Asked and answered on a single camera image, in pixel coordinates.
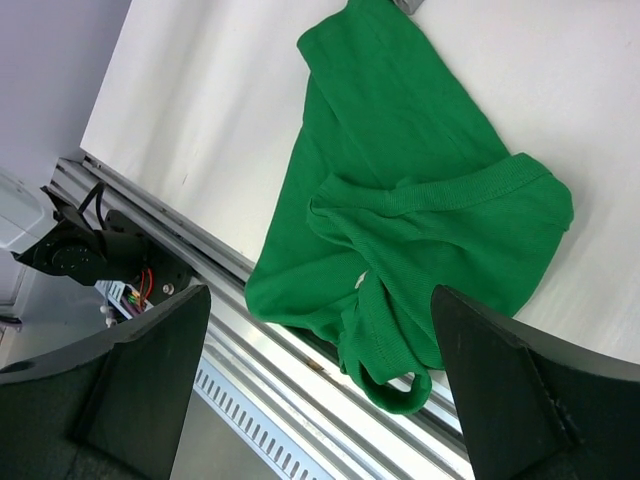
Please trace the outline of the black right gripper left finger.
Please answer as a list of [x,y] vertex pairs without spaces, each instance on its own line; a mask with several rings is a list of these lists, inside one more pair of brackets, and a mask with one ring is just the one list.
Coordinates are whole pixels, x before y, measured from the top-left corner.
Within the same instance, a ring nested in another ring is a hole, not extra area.
[[1,370],[4,479],[167,479],[211,308],[203,285]]

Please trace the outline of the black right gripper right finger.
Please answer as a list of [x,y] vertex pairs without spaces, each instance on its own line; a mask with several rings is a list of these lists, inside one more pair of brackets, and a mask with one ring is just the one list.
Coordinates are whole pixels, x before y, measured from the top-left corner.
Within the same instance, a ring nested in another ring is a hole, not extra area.
[[446,286],[431,315],[476,478],[638,478],[638,365]]

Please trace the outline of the green tank top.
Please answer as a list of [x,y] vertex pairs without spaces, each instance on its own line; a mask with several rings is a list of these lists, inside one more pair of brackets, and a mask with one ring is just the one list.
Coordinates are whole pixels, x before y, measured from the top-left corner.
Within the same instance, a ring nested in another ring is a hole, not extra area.
[[333,344],[376,406],[411,414],[444,366],[434,288],[516,314],[570,227],[571,193],[508,151],[391,2],[348,2],[298,49],[302,127],[246,304]]

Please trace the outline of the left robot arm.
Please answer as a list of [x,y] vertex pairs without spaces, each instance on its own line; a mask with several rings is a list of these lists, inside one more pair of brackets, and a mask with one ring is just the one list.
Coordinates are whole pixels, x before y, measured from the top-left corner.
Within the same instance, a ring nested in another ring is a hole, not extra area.
[[106,184],[79,205],[1,171],[1,249],[41,273],[83,286],[129,287],[112,303],[136,316],[187,288],[192,268],[119,211],[102,212]]

